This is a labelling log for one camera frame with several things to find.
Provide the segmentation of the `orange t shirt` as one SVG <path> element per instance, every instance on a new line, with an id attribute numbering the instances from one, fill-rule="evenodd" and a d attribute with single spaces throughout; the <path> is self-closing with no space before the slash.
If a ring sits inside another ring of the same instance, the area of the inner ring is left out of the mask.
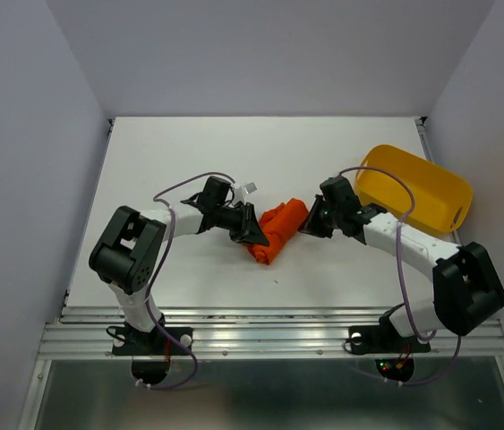
<path id="1" fill-rule="evenodd" d="M 272 264 L 286 243 L 307 219 L 308 214 L 309 211 L 305 203 L 295 198 L 280 203 L 272 210 L 265 211 L 259 223 L 269 244 L 247 245 L 247 251 L 257 263 Z"/>

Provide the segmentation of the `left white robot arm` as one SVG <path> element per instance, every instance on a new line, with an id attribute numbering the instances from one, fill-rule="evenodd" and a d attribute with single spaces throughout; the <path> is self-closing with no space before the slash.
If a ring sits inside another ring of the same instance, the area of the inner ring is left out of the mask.
<path id="1" fill-rule="evenodd" d="M 182 339 L 165 329 L 165 316 L 151 295 L 176 238 L 221 228 L 237 244 L 268 244 L 248 201 L 256 185 L 239 185 L 216 172 L 205 175 L 205 180 L 198 193 L 177 204 L 158 193 L 154 200 L 162 204 L 160 210 L 118 207 L 95 244 L 89 267 L 110 287 L 124 313 L 123 326 L 107 329 L 115 347 L 153 353 Z"/>

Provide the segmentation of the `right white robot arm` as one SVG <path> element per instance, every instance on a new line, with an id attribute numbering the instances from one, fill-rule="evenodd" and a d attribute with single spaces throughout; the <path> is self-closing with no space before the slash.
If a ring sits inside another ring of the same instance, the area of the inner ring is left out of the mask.
<path id="1" fill-rule="evenodd" d="M 376 203 L 361 204 L 350 182 L 335 176 L 320 193 L 300 232 L 330 238 L 335 231 L 410 265 L 433 287 L 431 298 L 403 302 L 379 322 L 357 329 L 355 354 L 397 349 L 408 340 L 426 342 L 438 330 L 465 337 L 504 308 L 504 288 L 488 251 L 471 242 L 458 245 L 423 233 Z"/>

